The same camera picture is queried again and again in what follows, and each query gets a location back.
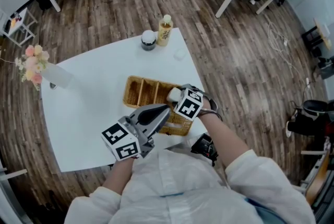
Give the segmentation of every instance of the white lid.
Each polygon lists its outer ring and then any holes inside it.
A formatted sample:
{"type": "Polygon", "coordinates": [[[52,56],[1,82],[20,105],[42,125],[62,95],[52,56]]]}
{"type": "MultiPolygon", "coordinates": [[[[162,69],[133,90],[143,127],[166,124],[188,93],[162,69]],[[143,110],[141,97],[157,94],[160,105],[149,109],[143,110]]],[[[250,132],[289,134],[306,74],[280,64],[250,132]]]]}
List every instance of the white lid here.
{"type": "Polygon", "coordinates": [[[166,14],[165,16],[163,16],[163,21],[165,23],[170,23],[171,20],[172,20],[172,16],[170,16],[169,14],[166,14]]]}
{"type": "Polygon", "coordinates": [[[141,40],[144,43],[153,43],[156,39],[156,34],[152,30],[146,30],[141,35],[141,40]]]}

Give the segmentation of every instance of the yellow flower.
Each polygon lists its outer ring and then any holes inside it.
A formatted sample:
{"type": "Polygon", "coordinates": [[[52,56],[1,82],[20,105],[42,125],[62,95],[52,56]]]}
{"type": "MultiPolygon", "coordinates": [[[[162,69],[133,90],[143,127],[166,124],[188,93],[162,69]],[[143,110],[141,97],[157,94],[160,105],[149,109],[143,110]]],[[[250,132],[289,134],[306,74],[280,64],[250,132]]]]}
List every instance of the yellow flower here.
{"type": "Polygon", "coordinates": [[[35,46],[35,52],[34,52],[35,56],[40,54],[42,51],[43,51],[43,48],[41,46],[39,45],[35,46]]]}
{"type": "Polygon", "coordinates": [[[30,81],[32,77],[34,76],[34,72],[32,70],[26,70],[26,79],[30,81]]]}

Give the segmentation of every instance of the flower bouquet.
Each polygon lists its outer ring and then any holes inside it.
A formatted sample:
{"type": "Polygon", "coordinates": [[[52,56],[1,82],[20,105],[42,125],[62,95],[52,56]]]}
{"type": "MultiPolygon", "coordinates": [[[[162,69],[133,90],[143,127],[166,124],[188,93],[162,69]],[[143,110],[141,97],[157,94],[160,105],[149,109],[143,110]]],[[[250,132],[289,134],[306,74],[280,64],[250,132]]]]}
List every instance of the flower bouquet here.
{"type": "Polygon", "coordinates": [[[40,45],[28,46],[22,58],[15,59],[15,65],[19,67],[21,81],[31,81],[37,91],[42,82],[41,72],[46,69],[49,54],[40,45]]]}

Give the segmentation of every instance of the person in white clothing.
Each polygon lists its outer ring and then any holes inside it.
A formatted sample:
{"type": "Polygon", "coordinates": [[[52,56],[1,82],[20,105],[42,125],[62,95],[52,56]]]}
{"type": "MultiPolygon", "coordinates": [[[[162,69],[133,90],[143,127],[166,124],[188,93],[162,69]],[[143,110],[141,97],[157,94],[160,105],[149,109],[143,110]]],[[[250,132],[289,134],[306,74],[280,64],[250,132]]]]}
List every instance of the person in white clothing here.
{"type": "Polygon", "coordinates": [[[226,166],[227,184],[204,161],[152,151],[116,162],[102,187],[73,200],[65,223],[315,223],[305,197],[272,159],[258,157],[215,114],[199,118],[226,166]]]}

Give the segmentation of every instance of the white coverall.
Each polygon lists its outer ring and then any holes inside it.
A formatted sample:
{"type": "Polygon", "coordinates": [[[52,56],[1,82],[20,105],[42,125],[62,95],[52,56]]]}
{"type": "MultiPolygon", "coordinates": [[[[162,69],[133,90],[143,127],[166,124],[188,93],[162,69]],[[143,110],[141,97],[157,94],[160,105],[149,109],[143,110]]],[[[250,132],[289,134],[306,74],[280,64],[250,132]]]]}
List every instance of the white coverall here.
{"type": "Polygon", "coordinates": [[[75,198],[65,224],[263,223],[245,196],[287,223],[315,223],[305,197],[272,159],[249,150],[225,172],[231,189],[201,160],[168,150],[152,152],[135,160],[122,196],[98,187],[89,197],[75,198]]]}

